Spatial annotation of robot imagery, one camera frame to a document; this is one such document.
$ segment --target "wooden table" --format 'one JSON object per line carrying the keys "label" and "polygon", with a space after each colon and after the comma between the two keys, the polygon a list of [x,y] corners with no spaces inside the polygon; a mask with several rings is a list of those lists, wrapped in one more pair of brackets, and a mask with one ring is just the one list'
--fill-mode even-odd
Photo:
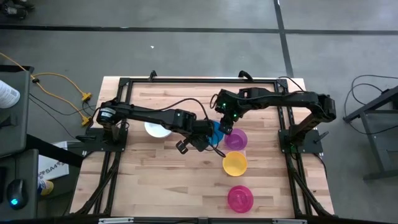
{"label": "wooden table", "polygon": [[[97,106],[116,96],[119,78],[104,77]],[[301,78],[295,81],[304,88]],[[298,90],[291,81],[288,83],[289,91]],[[203,103],[211,119],[219,121],[222,115],[209,109],[211,96],[221,88],[238,92],[240,88],[249,86],[274,91],[274,87],[268,84],[136,83],[131,103],[155,109],[192,97]],[[199,104],[194,101],[186,101],[174,108],[192,111],[198,119],[204,117]],[[293,112],[296,123],[299,123],[309,110],[293,108]],[[241,177],[228,176],[222,168],[222,158],[215,152],[198,152],[188,146],[192,150],[185,155],[180,154],[175,148],[176,142],[183,139],[179,134],[156,139],[146,133],[143,122],[129,120],[129,124],[129,139],[119,167],[112,216],[294,217],[285,157],[279,149],[277,131],[280,126],[275,107],[249,111],[234,125],[234,128],[243,129],[249,139],[245,148],[248,169]],[[224,141],[220,142],[219,148],[226,152]],[[103,157],[103,152],[95,152],[83,161],[71,212],[77,211],[97,187]],[[314,155],[304,154],[303,164],[308,188],[324,208],[333,213],[321,162]],[[250,212],[238,214],[228,207],[226,196],[235,185],[251,189],[254,205]],[[104,192],[102,208],[108,195],[107,189]],[[298,194],[300,208],[304,212],[301,190]]]}

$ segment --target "blue cup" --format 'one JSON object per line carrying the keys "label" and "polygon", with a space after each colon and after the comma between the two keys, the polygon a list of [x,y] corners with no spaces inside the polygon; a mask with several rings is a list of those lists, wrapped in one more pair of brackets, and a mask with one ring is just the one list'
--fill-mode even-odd
{"label": "blue cup", "polygon": [[220,123],[217,121],[212,121],[214,124],[214,134],[212,137],[207,137],[209,140],[209,144],[212,144],[213,146],[217,145],[224,137],[224,133],[218,130],[220,127]]}

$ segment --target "white bowl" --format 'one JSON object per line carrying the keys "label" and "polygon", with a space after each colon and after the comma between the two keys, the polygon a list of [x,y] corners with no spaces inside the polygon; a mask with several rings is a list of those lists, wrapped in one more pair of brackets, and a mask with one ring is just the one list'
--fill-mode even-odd
{"label": "white bowl", "polygon": [[160,124],[145,122],[145,130],[155,138],[166,138],[172,132],[163,128]]}

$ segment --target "magenta cup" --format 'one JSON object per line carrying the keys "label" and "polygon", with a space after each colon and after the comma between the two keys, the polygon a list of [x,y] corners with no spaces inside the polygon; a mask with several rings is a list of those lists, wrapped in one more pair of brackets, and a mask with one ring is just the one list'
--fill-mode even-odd
{"label": "magenta cup", "polygon": [[224,142],[231,150],[238,151],[246,147],[248,137],[244,131],[234,128],[230,135],[225,135]]}
{"label": "magenta cup", "polygon": [[253,202],[253,194],[247,187],[239,185],[229,190],[228,205],[235,212],[245,213],[250,211]]}

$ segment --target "purple cup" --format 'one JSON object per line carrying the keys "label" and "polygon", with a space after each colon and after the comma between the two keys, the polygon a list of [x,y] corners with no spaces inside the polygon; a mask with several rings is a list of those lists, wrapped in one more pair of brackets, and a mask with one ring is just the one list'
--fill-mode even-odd
{"label": "purple cup", "polygon": [[225,135],[224,142],[231,150],[239,151],[248,144],[248,137],[244,131],[234,128],[230,135]]}

